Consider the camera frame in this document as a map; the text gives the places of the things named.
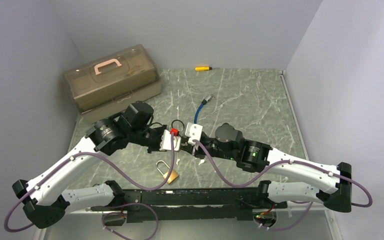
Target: black base frame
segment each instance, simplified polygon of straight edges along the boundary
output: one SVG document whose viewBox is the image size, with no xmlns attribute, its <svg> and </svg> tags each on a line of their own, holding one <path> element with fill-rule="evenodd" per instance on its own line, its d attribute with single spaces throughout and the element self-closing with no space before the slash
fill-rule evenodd
<svg viewBox="0 0 384 240">
<path fill-rule="evenodd" d="M 159 220 L 196 220 L 196 219 L 233 219 L 238 221 L 253 220 L 253 209 L 269 209 L 272 202 L 259 200 L 257 187 L 245 188 L 176 188 L 144 191 L 124 189 L 126 203 L 149 205 L 158 215 Z M 275 203 L 275 209 L 285 209 L 286 202 Z M 106 206 L 91 207 L 92 211 L 114 211 Z M 154 221 L 155 217 L 146 207 L 129 206 L 127 223 Z M 105 224 L 120 226 L 124 223 L 121 216 L 108 216 Z"/>
</svg>

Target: blue cable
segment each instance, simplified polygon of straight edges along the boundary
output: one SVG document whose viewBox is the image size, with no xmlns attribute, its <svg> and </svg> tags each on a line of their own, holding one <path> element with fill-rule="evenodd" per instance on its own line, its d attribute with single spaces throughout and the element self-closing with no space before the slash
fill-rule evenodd
<svg viewBox="0 0 384 240">
<path fill-rule="evenodd" d="M 201 109 L 204 107 L 204 103 L 201 103 L 201 105 L 199 105 L 198 109 L 196 110 L 196 113 L 195 113 L 195 118 L 193 119 L 193 123 L 196 124 L 197 121 L 198 121 L 198 114 L 200 113 Z"/>
</svg>

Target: padlock shackle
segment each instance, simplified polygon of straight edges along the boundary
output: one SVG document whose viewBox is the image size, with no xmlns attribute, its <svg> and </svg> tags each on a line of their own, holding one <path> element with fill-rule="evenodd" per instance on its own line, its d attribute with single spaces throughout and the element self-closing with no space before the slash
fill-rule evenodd
<svg viewBox="0 0 384 240">
<path fill-rule="evenodd" d="M 158 172 L 161 174 L 161 175 L 164 175 L 164 173 L 158 168 L 158 164 L 159 163 L 164 163 L 164 165 L 168 168 L 168 169 L 170 169 L 170 166 L 165 162 L 165 161 L 163 161 L 163 160 L 159 160 L 159 161 L 157 161 L 156 163 L 155 163 L 155 167 L 156 167 L 156 169 L 158 170 Z"/>
</svg>

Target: cable connector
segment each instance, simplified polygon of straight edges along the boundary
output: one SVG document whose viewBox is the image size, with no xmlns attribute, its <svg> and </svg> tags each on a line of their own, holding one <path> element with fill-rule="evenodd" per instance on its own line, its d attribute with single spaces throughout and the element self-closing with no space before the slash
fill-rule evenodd
<svg viewBox="0 0 384 240">
<path fill-rule="evenodd" d="M 202 105 L 205 105 L 205 104 L 207 104 L 211 99 L 213 99 L 214 98 L 214 95 L 213 94 L 210 94 L 210 95 L 208 95 L 208 96 L 206 96 L 205 98 L 204 98 L 204 100 L 202 100 Z"/>
<path fill-rule="evenodd" d="M 179 135 L 179 130 L 177 130 L 176 128 L 172 128 L 170 130 L 170 134 L 174 133 L 175 136 L 178 136 Z"/>
</svg>

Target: brass padlock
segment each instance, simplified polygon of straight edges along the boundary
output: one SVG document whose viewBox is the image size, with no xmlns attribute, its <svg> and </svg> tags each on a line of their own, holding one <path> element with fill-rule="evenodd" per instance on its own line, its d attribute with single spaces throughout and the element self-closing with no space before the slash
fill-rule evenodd
<svg viewBox="0 0 384 240">
<path fill-rule="evenodd" d="M 169 165 L 167 165 L 167 163 L 163 160 L 159 160 L 155 163 L 155 167 L 156 169 L 158 170 L 158 172 L 162 175 L 162 178 L 163 179 L 166 179 L 167 178 L 167 175 L 169 174 L 169 171 L 167 171 L 166 173 L 163 173 L 159 168 L 158 168 L 158 164 L 159 163 L 164 163 L 167 168 L 170 170 L 170 167 Z M 173 169 L 173 171 L 171 171 L 171 174 L 170 174 L 170 177 L 168 178 L 167 180 L 167 183 L 168 184 L 171 184 L 175 179 L 177 179 L 179 177 L 179 174 Z"/>
</svg>

